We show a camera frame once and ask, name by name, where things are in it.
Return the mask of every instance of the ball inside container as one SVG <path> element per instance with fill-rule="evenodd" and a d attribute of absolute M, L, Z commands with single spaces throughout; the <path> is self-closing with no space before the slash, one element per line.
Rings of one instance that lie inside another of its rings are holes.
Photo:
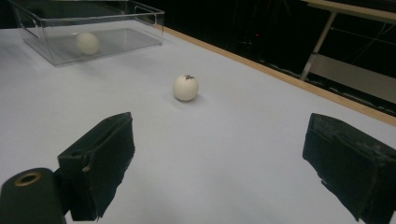
<path fill-rule="evenodd" d="M 94 54 L 100 48 L 99 39 L 91 33 L 80 33 L 76 37 L 77 47 L 84 54 Z"/>
<path fill-rule="evenodd" d="M 198 89 L 197 79 L 189 75 L 177 77 L 173 85 L 174 95 L 181 101 L 192 100 L 197 95 Z"/>

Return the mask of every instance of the ping pong ball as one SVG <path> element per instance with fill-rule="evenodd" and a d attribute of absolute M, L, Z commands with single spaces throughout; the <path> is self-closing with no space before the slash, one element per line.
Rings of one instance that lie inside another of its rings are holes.
<path fill-rule="evenodd" d="M 177 77 L 173 86 L 174 95 L 181 101 L 192 100 L 197 95 L 198 89 L 197 79 L 188 75 Z"/>
<path fill-rule="evenodd" d="M 84 54 L 94 54 L 100 48 L 99 39 L 91 33 L 77 35 L 77 47 Z"/>

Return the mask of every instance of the table edge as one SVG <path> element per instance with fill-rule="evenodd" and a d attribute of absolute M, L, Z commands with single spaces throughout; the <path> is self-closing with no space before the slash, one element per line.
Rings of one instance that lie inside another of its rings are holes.
<path fill-rule="evenodd" d="M 347 108 L 350 108 L 350 109 L 355 110 L 355 111 L 357 111 L 359 113 L 362 113 L 363 115 L 369 116 L 369 117 L 371 117 L 373 119 L 380 120 L 382 122 L 385 122 L 385 123 L 387 123 L 389 125 L 392 125 L 392 126 L 396 127 L 396 118 L 391 116 L 391 115 L 388 115 L 388 114 L 385 114 L 385 113 L 380 112 L 378 110 L 375 110 L 375 109 L 373 109 L 373 108 L 371 108 L 369 106 L 359 104 L 357 102 L 349 100 L 349 99 L 347 99 L 347 98 L 345 98 L 343 96 L 337 95 L 337 94 L 332 93 L 330 91 L 325 91 L 325 90 L 323 90 L 323 89 L 321 89 L 321 88 L 319 88 L 317 86 L 314 86 L 312 84 L 309 84 L 309 83 L 306 83 L 304 81 L 301 81 L 300 79 L 297 79 L 295 77 L 291 77 L 291 76 L 289 76 L 287 74 L 284 74 L 282 72 L 276 71 L 275 69 L 267 67 L 267 66 L 265 66 L 263 64 L 255 63 L 255 62 L 253 62 L 253 61 L 251 61 L 249 59 L 246 59 L 246 58 L 243 58 L 243 57 L 241 57 L 239 55 L 233 54 L 230 51 L 227 51 L 225 49 L 220 49 L 220 48 L 218 48 L 216 46 L 210 45 L 210 44 L 208 44 L 208 43 L 206 43 L 204 41 L 201 41 L 199 39 L 193 38 L 193 37 L 188 36 L 188 35 L 184 35 L 181 32 L 178 32 L 178 31 L 173 30 L 171 28 L 163 27 L 163 30 L 166 33 L 168 33 L 169 35 L 173 35 L 175 37 L 178 37 L 180 39 L 188 41 L 188 42 L 190 42 L 190 43 L 192 43 L 194 45 L 197 45 L 197 46 L 199 46 L 199 47 L 201 47 L 203 49 L 208 49 L 208 50 L 210 50 L 212 52 L 215 52 L 215 53 L 220 54 L 220 55 L 222 55 L 224 57 L 232 59 L 232 60 L 234 60 L 234 61 L 236 61 L 238 63 L 244 64 L 244 65 L 249 66 L 249 67 L 251 67 L 253 69 L 256 69 L 256 70 L 258 70 L 258 71 L 260 71 L 260 72 L 262 72 L 262 73 L 264 73 L 266 75 L 269 75 L 271 77 L 275 77 L 275 78 L 277 78 L 279 80 L 287 82 L 287 83 L 289 83 L 292 86 L 298 87 L 298 88 L 303 89 L 305 91 L 309 91 L 311 93 L 314 93 L 317 96 L 320 96 L 322 98 L 325 98 L 327 100 L 335 102 L 335 103 L 337 103 L 339 105 L 343 105 L 343 106 L 345 106 Z"/>

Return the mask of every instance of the white table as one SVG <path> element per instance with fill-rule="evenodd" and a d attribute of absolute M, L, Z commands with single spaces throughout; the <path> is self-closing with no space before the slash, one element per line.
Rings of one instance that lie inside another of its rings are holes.
<path fill-rule="evenodd" d="M 183 74 L 200 83 L 188 103 L 172 95 Z M 356 223 L 302 158 L 309 116 L 391 147 L 396 127 L 318 94 L 169 34 L 160 47 L 56 68 L 1 30 L 0 183 L 54 171 L 96 123 L 131 111 L 136 153 L 100 224 Z"/>

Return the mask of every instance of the clear plastic container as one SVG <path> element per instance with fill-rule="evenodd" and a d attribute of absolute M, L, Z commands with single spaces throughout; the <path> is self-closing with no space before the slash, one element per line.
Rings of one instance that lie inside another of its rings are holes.
<path fill-rule="evenodd" d="M 137 2 L 8 1 L 23 41 L 55 66 L 163 42 L 164 11 Z"/>

